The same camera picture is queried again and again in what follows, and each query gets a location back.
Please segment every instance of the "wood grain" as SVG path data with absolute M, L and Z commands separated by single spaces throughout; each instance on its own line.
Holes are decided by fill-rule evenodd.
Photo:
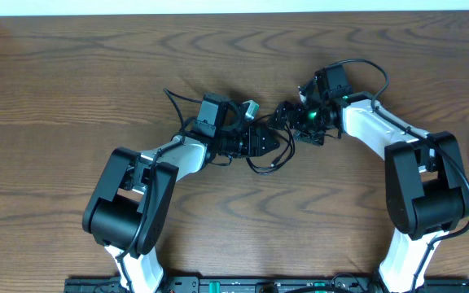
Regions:
M 454 133 L 469 178 L 469 12 L 0 18 L 0 291 L 116 272 L 82 211 L 114 148 L 151 149 L 178 130 L 163 87 L 267 113 L 346 58 L 390 73 L 391 112 Z M 348 74 L 359 90 L 382 82 L 366 65 Z M 298 145 L 272 176 L 235 161 L 185 177 L 158 252 L 165 268 L 203 275 L 369 273 L 392 229 L 383 162 L 344 137 Z M 469 233 L 442 243 L 427 272 L 469 277 Z

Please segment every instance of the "white wall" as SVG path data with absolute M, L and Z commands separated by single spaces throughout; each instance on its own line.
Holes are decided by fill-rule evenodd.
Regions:
M 0 0 L 0 16 L 469 10 L 469 0 Z

